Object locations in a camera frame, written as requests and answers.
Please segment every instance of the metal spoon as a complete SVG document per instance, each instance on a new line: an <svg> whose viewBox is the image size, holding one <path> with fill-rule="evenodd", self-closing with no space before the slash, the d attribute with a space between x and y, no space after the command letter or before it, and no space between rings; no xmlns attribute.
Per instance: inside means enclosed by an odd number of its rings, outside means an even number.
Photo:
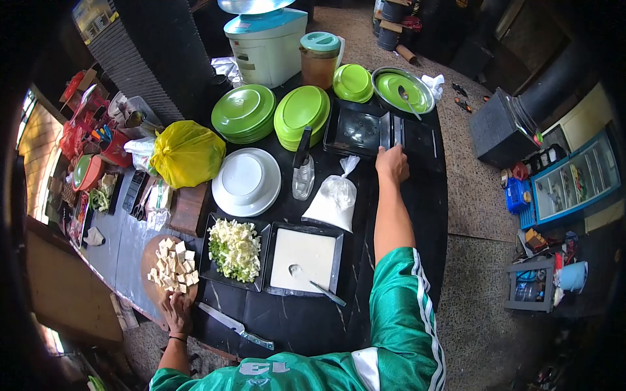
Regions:
<svg viewBox="0 0 626 391"><path fill-rule="evenodd" d="M318 284L316 284L313 281L311 281L307 277L307 275L304 273L304 270L302 270L302 267L300 265L296 265L296 264L289 265L289 274L291 274L291 276L294 277L294 278L298 278L298 279L310 282L311 285L313 285L314 287L319 289L323 294L328 296L333 302L339 304L342 307L346 306L346 302L341 300L339 298L339 296L337 296L334 293L332 293L332 292L330 292L330 291L320 287Z"/></svg>
<svg viewBox="0 0 626 391"><path fill-rule="evenodd" d="M418 112L415 111L415 108L413 108L413 105L411 103L409 103L409 95L406 93L406 91L404 90L404 87L402 86L398 86L398 94L400 94L400 97L402 99L404 99L404 101L406 102L406 104L409 105L409 107L411 108L411 111L413 112L413 114L415 114L415 116L421 121L422 117L419 116Z"/></svg>

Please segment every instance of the corrugated black panel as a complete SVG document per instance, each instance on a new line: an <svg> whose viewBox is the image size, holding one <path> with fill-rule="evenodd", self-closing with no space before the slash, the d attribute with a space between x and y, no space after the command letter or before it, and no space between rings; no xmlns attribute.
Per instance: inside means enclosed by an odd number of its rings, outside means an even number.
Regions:
<svg viewBox="0 0 626 391"><path fill-rule="evenodd" d="M491 99L469 117L474 156L501 170L539 149L529 136L517 129L506 97L508 95L498 88Z"/></svg>
<svg viewBox="0 0 626 391"><path fill-rule="evenodd" d="M186 119L205 104L214 76L210 58L184 0L114 0L126 33L141 57Z"/></svg>
<svg viewBox="0 0 626 391"><path fill-rule="evenodd" d="M185 119L117 19L88 46L97 62L126 95L141 96L164 125Z"/></svg>

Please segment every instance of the white plate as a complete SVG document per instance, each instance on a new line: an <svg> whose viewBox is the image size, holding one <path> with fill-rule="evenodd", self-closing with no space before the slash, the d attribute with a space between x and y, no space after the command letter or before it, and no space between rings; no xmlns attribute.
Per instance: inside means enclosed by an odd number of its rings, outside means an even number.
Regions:
<svg viewBox="0 0 626 391"><path fill-rule="evenodd" d="M274 204L281 183L280 167L272 155L258 148L242 148L226 156L211 191L224 212L254 217Z"/></svg>

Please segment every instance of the person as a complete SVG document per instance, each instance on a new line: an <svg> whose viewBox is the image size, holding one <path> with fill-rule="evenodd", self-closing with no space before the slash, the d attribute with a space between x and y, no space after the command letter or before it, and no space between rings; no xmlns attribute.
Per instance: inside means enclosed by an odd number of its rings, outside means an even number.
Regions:
<svg viewBox="0 0 626 391"><path fill-rule="evenodd" d="M446 364L428 297L430 286L400 195L400 183L409 176L402 146L388 151L381 147L376 170L371 347L316 357L282 352L267 359L245 358L238 367L192 379L186 345L191 303L174 293L160 304L170 340L150 390L442 390Z"/></svg>

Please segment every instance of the yellow plastic bag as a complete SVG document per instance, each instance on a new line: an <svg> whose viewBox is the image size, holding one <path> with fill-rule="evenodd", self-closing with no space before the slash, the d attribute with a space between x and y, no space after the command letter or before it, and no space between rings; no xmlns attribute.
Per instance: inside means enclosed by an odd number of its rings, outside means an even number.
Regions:
<svg viewBox="0 0 626 391"><path fill-rule="evenodd" d="M226 154L226 143L194 121L177 121L155 141L150 164L174 189L213 179Z"/></svg>

